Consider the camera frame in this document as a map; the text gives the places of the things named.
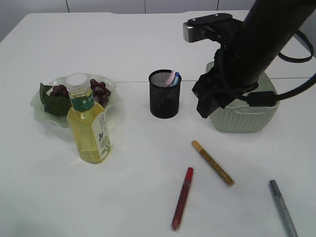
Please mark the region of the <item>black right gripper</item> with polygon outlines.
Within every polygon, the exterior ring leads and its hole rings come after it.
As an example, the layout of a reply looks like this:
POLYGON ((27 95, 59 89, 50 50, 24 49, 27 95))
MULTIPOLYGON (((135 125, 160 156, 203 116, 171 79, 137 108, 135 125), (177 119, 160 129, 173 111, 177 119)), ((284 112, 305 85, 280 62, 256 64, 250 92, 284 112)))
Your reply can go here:
POLYGON ((208 118, 219 107, 224 108, 235 99, 244 100, 242 96, 258 88, 258 83, 247 87, 224 86, 219 69, 211 69, 201 75, 195 83, 192 92, 198 98, 197 111, 202 118, 208 118))

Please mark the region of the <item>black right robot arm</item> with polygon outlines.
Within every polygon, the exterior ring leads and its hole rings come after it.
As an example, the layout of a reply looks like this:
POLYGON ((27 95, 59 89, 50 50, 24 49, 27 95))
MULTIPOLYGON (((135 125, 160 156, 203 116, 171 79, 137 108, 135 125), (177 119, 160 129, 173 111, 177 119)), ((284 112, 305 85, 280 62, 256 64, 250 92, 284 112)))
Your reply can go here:
POLYGON ((273 107, 312 87, 315 77, 282 94, 256 91, 259 76, 281 56, 292 36, 306 39, 299 28, 315 8, 313 0, 257 0, 243 21, 217 13, 185 22, 185 41, 208 39, 220 44, 213 67, 192 89, 198 99, 198 113, 207 118, 236 99, 251 107, 273 107))

